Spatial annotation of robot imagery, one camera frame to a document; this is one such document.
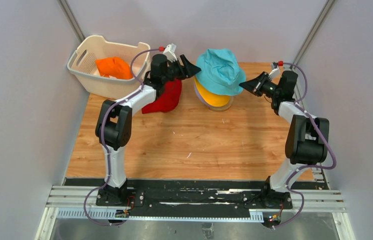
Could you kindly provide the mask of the teal bucket hat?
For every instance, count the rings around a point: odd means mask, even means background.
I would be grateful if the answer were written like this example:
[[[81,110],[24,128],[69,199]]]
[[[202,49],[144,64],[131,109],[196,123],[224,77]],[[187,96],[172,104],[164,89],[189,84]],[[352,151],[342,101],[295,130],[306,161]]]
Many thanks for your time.
[[[197,81],[209,92],[224,96],[242,93],[240,84],[247,76],[230,49],[208,48],[197,58],[195,65],[201,69],[196,75]]]

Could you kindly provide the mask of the red bucket hat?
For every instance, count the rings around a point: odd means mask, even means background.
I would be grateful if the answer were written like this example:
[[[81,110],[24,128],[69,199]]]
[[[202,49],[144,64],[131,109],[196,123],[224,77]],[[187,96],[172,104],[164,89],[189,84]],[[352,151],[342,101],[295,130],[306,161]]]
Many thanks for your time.
[[[167,113],[174,110],[180,101],[182,93],[182,81],[175,79],[174,81],[169,81],[163,94],[154,102],[146,105],[141,109],[142,114],[150,113]]]

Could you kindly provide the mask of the white plastic basket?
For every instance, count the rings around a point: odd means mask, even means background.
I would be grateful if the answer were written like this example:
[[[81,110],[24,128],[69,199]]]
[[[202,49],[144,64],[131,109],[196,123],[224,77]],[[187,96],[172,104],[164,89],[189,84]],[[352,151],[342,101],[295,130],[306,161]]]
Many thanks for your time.
[[[67,69],[87,92],[117,100],[134,92],[140,86],[140,82],[135,78],[104,77],[99,73],[96,60],[118,57],[127,64],[133,63],[134,75],[143,80],[145,73],[150,70],[151,54],[147,52],[141,54],[134,62],[132,60],[140,52],[150,49],[150,45],[145,42],[139,42],[135,46],[107,41],[101,35],[90,35],[71,55]]]

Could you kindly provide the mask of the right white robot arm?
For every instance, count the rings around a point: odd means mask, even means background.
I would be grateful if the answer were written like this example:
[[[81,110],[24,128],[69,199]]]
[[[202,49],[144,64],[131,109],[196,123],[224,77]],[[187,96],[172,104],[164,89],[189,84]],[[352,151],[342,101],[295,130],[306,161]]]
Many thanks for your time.
[[[266,179],[258,195],[261,204],[268,209],[274,208],[279,202],[285,203],[291,185],[302,171],[307,166],[313,168],[318,163],[323,163],[328,155],[325,143],[329,136],[329,121],[313,117],[296,102],[294,89],[297,79],[297,73],[286,70],[281,74],[279,82],[274,83],[267,72],[262,72],[256,78],[239,84],[254,96],[270,98],[274,113],[290,124],[284,147],[286,159]]]

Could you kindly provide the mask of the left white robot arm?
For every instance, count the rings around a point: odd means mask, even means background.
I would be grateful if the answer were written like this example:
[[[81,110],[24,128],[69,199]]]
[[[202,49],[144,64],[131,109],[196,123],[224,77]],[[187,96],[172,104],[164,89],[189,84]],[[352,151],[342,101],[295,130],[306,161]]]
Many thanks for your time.
[[[201,68],[184,55],[179,60],[169,61],[164,54],[156,54],[137,90],[124,98],[102,103],[95,128],[106,161],[104,185],[99,189],[102,198],[107,197],[107,201],[116,207],[123,206],[128,200],[124,163],[125,148],[132,135],[133,116],[158,100],[168,82],[189,79],[200,72]]]

